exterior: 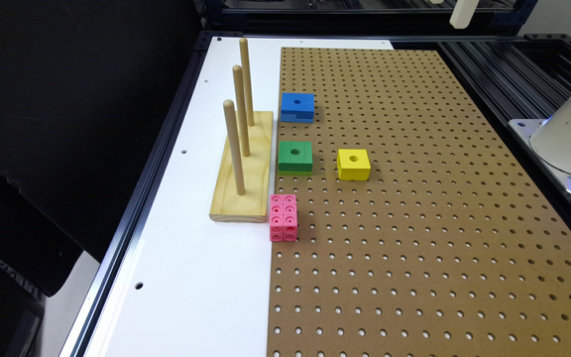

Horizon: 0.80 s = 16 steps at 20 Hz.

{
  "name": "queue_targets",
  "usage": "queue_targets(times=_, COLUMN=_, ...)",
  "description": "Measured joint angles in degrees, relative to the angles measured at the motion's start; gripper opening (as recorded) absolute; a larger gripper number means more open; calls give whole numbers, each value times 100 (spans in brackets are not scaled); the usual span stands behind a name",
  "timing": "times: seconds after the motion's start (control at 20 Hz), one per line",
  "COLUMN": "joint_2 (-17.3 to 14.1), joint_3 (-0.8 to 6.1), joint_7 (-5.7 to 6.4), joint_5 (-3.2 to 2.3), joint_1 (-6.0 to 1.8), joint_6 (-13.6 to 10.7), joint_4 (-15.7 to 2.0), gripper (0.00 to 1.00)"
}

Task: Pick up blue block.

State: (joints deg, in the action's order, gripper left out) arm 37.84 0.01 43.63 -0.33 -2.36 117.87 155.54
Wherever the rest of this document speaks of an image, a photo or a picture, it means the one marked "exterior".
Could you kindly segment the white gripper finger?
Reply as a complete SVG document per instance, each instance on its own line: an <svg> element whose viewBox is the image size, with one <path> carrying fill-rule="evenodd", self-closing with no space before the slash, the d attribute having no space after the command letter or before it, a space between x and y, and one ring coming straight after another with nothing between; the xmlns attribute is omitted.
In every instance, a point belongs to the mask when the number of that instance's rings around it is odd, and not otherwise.
<svg viewBox="0 0 571 357"><path fill-rule="evenodd" d="M478 0L457 0L449 24L454 29L466 29L478 7Z"/></svg>

